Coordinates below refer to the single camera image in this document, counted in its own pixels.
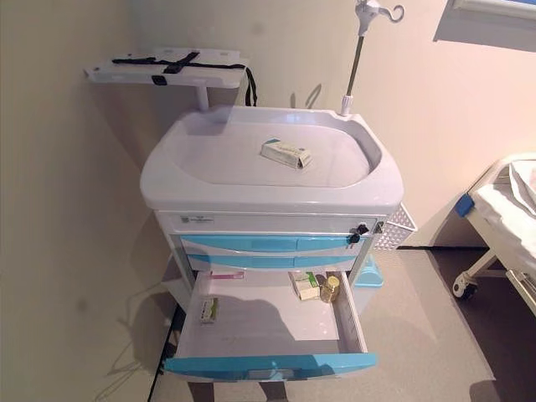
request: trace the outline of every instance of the caster wheel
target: caster wheel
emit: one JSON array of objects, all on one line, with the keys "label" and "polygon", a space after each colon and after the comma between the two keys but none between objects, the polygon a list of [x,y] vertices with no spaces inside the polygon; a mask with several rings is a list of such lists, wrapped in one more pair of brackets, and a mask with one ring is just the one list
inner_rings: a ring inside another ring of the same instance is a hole
[{"label": "caster wheel", "polygon": [[457,299],[467,300],[478,290],[478,284],[465,272],[462,272],[452,284],[452,293]]}]

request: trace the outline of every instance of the black strap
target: black strap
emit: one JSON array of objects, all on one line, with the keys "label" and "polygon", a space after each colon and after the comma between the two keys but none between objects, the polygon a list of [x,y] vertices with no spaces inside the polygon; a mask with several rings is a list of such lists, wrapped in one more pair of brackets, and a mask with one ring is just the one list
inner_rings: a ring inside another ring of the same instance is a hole
[{"label": "black strap", "polygon": [[203,67],[205,69],[237,70],[243,69],[248,77],[248,88],[245,92],[245,105],[257,106],[257,85],[253,78],[251,69],[243,64],[204,64],[192,62],[199,55],[199,52],[191,52],[179,61],[157,60],[156,57],[145,57],[142,59],[113,59],[113,64],[130,65],[166,65],[163,74],[177,74],[184,67]]},{"label": "black strap", "polygon": [[195,59],[199,56],[199,52],[191,52],[186,57],[180,59],[179,61],[176,61],[175,63],[171,63],[166,67],[166,69],[163,71],[164,74],[177,74],[180,73],[181,70],[184,68],[184,66],[188,65],[190,61]]}]

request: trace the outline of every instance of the iv pole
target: iv pole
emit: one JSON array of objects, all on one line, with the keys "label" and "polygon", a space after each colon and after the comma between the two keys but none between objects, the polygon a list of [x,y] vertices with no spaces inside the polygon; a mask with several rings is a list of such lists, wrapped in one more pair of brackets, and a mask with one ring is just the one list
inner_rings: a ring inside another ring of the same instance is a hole
[{"label": "iv pole", "polygon": [[355,81],[359,58],[361,57],[361,48],[363,47],[363,41],[365,39],[365,34],[369,29],[370,22],[375,19],[378,14],[382,14],[385,15],[392,23],[399,23],[404,17],[404,7],[397,5],[394,6],[394,10],[400,10],[400,16],[398,18],[394,18],[393,14],[387,8],[381,7],[376,0],[358,0],[358,3],[355,6],[355,13],[359,18],[359,39],[358,46],[355,49],[355,56],[353,58],[352,73],[350,74],[348,89],[346,90],[346,95],[343,97],[343,103],[341,105],[342,116],[348,116],[350,114],[350,107],[353,103],[353,82]]}]

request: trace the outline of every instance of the wire basket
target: wire basket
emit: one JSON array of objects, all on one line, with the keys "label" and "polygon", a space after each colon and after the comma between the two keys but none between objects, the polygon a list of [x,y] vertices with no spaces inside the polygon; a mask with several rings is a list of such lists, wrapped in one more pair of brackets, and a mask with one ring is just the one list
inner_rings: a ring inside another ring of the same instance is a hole
[{"label": "wire basket", "polygon": [[393,212],[384,225],[384,232],[376,241],[375,250],[394,250],[417,230],[415,222],[403,204]]}]

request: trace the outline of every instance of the white sheet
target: white sheet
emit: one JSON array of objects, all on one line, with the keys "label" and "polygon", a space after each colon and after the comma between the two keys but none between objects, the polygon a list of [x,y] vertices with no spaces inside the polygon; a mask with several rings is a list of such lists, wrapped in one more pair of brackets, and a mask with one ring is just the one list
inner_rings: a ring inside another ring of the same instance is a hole
[{"label": "white sheet", "polygon": [[475,208],[512,247],[523,266],[519,271],[536,277],[536,217],[514,197],[510,184],[488,184],[472,194]]},{"label": "white sheet", "polygon": [[510,183],[516,200],[536,216],[536,161],[512,162]]}]

